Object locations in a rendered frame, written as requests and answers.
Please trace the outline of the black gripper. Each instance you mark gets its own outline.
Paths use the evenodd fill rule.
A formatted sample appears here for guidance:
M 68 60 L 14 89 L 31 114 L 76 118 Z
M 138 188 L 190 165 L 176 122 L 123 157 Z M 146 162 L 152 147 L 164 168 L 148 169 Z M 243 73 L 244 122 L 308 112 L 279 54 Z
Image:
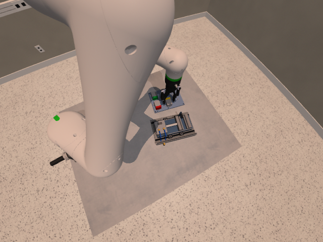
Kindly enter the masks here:
M 161 90 L 161 96 L 160 96 L 160 98 L 163 101 L 163 103 L 165 104 L 165 101 L 166 101 L 165 99 L 172 92 L 174 94 L 173 95 L 173 99 L 172 99 L 173 102 L 174 102 L 175 101 L 175 98 L 177 98 L 177 96 L 179 96 L 180 89 L 181 89 L 180 85 L 178 86 L 178 88 L 176 88 L 176 87 L 169 87 L 168 85 L 166 85 L 166 88 L 164 90 Z M 175 90 L 177 90 L 176 93 L 175 93 Z

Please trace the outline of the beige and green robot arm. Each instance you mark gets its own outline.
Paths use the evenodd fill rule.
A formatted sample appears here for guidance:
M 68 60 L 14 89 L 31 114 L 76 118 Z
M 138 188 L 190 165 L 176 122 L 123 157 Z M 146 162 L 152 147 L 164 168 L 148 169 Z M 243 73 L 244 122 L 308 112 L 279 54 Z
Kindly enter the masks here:
M 155 64 L 166 70 L 166 85 L 176 88 L 187 68 L 187 54 L 166 44 L 174 0 L 23 1 L 71 29 L 80 73 L 85 116 L 64 111 L 51 119 L 47 136 L 64 153 L 50 165 L 73 159 L 94 177 L 113 175 Z

